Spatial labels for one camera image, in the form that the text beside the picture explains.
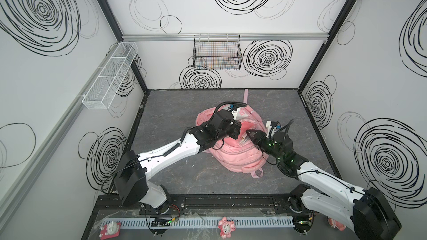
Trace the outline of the pink student backpack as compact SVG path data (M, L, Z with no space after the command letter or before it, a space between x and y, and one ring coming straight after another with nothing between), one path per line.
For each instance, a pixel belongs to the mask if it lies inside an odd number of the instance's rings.
M247 130L267 131L262 123L260 115L250 106L244 107L248 117L239 121L241 123L240 134ZM264 175L262 167L266 163L262 153L251 140L244 146L238 147L236 140L225 138L218 141L213 148L209 148L205 153L212 154L226 169L231 172L250 174L252 178L261 178Z

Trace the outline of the clear plastic pen case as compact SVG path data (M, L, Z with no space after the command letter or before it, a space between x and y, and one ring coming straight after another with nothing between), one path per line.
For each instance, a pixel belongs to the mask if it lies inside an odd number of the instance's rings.
M236 145L238 147L242 147L244 145L246 145L248 142L250 141L247 133L242 133L241 135L239 135L238 139L236 140Z

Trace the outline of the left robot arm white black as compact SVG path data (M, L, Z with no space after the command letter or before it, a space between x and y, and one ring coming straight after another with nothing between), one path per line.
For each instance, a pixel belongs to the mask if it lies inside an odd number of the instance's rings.
M230 110L215 110L208 121L186 128L181 138L156 150L124 153L113 174L121 204L126 207L143 204L166 212L171 196L163 185L155 185L150 179L176 162L213 148L227 137L237 139L241 129L236 120L238 109L233 106Z

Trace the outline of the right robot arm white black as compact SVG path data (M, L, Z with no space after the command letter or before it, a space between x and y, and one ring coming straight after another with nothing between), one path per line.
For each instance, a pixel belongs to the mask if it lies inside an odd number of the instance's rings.
M301 182L288 198L294 212L321 213L352 230L360 240L392 240L401 230L401 222L382 192L323 171L294 151L285 131L272 137L261 130L246 133L261 153L273 156L281 173Z

